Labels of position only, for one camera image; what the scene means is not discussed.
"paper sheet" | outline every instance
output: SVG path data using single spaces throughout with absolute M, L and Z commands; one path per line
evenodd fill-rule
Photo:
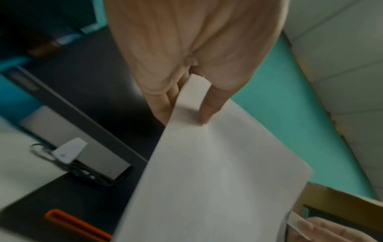
M 311 169 L 229 100 L 204 126 L 191 75 L 120 221 L 116 242 L 271 242 Z

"cable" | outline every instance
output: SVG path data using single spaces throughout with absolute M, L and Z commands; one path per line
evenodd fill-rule
M 38 151 L 36 150 L 37 146 L 41 146 L 41 150 Z M 102 187 L 115 187 L 118 186 L 121 182 L 125 180 L 125 178 L 130 174 L 132 170 L 132 166 L 128 167 L 126 171 L 124 171 L 116 180 L 113 180 L 95 170 L 92 168 L 82 164 L 81 162 L 75 160 L 71 162 L 70 164 L 65 164 L 59 160 L 57 160 L 53 155 L 52 155 L 52 150 L 47 148 L 43 144 L 33 144 L 30 146 L 30 152 L 34 155 L 37 156 L 43 160 L 46 160 L 56 166 L 58 166 L 60 169 L 64 171 L 68 171 L 75 175 L 76 177 L 87 181 L 91 182 L 93 184 L 96 184 L 98 186 Z

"hand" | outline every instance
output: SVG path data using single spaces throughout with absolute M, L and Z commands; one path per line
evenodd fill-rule
M 109 27 L 154 116 L 166 125 L 190 73 L 212 86 L 207 123 L 278 39 L 288 0 L 107 0 Z
M 316 242 L 377 242 L 359 230 L 323 218 L 309 218 L 299 224 L 299 229 Z M 293 233 L 292 236 L 295 242 L 307 242 L 305 238 L 296 233 Z

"fingernail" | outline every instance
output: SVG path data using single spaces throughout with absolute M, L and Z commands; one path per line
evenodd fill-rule
M 314 230 L 314 225 L 312 225 L 312 223 L 310 223 L 308 221 L 299 221 L 298 227 L 299 227 L 299 229 L 305 230 L 305 231 L 313 231 Z

